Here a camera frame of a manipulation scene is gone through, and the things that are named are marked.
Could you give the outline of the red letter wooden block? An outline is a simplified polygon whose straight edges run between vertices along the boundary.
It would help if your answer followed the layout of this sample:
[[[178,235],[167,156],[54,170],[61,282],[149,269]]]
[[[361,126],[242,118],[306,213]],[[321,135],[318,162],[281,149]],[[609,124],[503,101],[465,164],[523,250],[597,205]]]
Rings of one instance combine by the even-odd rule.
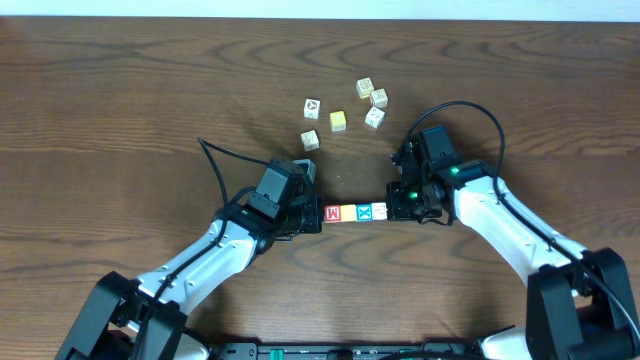
[[[342,221],[341,206],[340,205],[325,206],[324,221],[326,223],[340,223]]]

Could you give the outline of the green sided wooden block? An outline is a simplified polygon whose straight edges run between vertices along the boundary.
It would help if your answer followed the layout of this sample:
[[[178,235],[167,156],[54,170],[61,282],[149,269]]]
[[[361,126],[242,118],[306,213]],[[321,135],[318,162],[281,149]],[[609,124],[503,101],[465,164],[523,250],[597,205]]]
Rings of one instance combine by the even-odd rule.
[[[371,208],[373,221],[382,221],[388,219],[387,205],[385,202],[372,203]]]

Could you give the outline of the yellow M wooden block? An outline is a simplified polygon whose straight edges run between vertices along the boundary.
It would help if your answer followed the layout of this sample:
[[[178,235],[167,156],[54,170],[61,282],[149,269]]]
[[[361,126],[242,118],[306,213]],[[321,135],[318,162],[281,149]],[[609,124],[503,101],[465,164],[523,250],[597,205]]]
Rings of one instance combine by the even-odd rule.
[[[354,222],[357,220],[357,206],[355,204],[340,206],[340,221]]]

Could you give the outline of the blue X wooden block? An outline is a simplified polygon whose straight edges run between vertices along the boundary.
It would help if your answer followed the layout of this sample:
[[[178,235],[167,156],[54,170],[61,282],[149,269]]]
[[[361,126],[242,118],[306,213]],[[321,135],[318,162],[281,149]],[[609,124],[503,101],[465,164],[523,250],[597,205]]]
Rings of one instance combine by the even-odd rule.
[[[356,220],[368,222],[373,220],[373,208],[371,204],[359,204],[356,206]]]

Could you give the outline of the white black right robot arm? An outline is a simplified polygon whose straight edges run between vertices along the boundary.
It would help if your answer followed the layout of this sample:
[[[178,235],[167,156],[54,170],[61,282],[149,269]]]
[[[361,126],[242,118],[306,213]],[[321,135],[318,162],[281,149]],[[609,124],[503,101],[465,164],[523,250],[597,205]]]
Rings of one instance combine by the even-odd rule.
[[[591,251],[521,203],[497,172],[464,161],[443,126],[407,136],[392,156],[387,216],[450,226],[484,238],[527,288],[526,323],[477,342],[485,359],[633,359],[639,319],[626,265]]]

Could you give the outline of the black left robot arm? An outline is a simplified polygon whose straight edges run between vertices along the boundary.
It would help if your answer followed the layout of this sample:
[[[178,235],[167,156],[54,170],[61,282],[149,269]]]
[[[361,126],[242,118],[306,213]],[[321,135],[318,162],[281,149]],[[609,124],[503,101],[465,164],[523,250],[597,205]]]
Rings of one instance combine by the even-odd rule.
[[[92,289],[61,345],[59,359],[206,359],[208,346],[186,334],[193,310],[274,243],[322,229],[309,159],[272,159],[256,187],[243,189],[205,234],[164,265],[128,279],[117,272]]]

